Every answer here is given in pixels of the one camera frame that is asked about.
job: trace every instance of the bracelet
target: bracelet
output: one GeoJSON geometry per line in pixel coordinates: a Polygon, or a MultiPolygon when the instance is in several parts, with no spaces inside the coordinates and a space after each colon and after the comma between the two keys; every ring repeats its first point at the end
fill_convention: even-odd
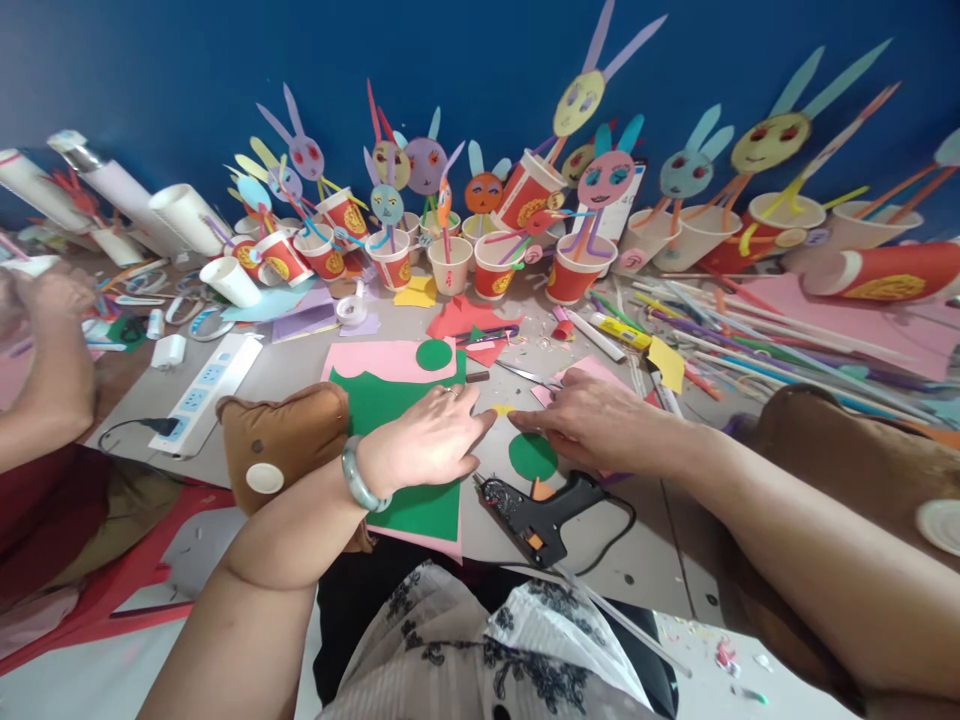
{"type": "Polygon", "coordinates": [[[362,435],[354,435],[343,447],[343,455],[340,463],[343,466],[343,476],[347,480],[347,487],[350,488],[350,494],[357,501],[360,507],[369,512],[383,512],[390,505],[393,497],[381,500],[372,492],[360,476],[360,468],[357,467],[357,445],[363,439],[362,435]]]}

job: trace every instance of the green paper circle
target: green paper circle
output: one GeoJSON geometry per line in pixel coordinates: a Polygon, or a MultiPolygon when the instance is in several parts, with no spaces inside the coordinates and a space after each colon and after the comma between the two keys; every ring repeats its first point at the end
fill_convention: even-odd
{"type": "Polygon", "coordinates": [[[417,364],[424,370],[445,368],[453,357],[453,350],[443,340],[427,340],[417,348],[417,364]]]}
{"type": "Polygon", "coordinates": [[[557,454],[542,435],[524,433],[510,441],[510,464],[520,477],[546,482],[557,469],[557,454]]]}

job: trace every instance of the white power strip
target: white power strip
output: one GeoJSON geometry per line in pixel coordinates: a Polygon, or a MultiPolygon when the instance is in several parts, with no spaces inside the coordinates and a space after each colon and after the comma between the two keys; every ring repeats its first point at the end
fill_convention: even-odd
{"type": "Polygon", "coordinates": [[[181,459],[200,452],[217,424],[217,401],[237,391],[261,350],[263,345],[249,335],[223,338],[167,416],[180,421],[176,429],[167,437],[154,437],[150,449],[181,459]]]}

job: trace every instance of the scissors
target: scissors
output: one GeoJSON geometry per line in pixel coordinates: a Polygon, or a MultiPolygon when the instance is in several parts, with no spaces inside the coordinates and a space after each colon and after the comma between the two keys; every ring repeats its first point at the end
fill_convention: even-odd
{"type": "Polygon", "coordinates": [[[560,382],[559,380],[545,378],[540,375],[537,375],[536,373],[527,372],[526,370],[521,370],[520,368],[514,367],[513,365],[507,365],[507,363],[502,362],[501,360],[494,360],[494,362],[497,363],[497,365],[499,365],[500,367],[506,368],[507,370],[514,373],[515,375],[519,375],[522,378],[526,378],[530,382],[535,382],[537,385],[542,385],[552,393],[556,393],[556,392],[559,392],[560,390],[563,390],[563,383],[560,382]]]}

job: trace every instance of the human hand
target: human hand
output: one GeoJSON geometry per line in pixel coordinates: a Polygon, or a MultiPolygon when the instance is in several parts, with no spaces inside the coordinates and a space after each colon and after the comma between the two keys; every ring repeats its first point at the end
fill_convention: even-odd
{"type": "Polygon", "coordinates": [[[442,485],[480,466],[470,451],[493,427],[497,411],[471,416],[480,389],[454,385],[451,390],[438,385],[360,441],[357,466],[374,495],[386,498],[413,485],[442,485]]]}
{"type": "Polygon", "coordinates": [[[596,470],[671,477],[700,426],[645,403],[583,370],[563,376],[563,390],[546,410],[515,410],[520,430],[543,430],[560,455],[596,470]]]}
{"type": "Polygon", "coordinates": [[[16,273],[17,295],[33,319],[56,316],[79,320],[96,302],[96,286],[86,272],[64,262],[36,278],[16,273]]]}

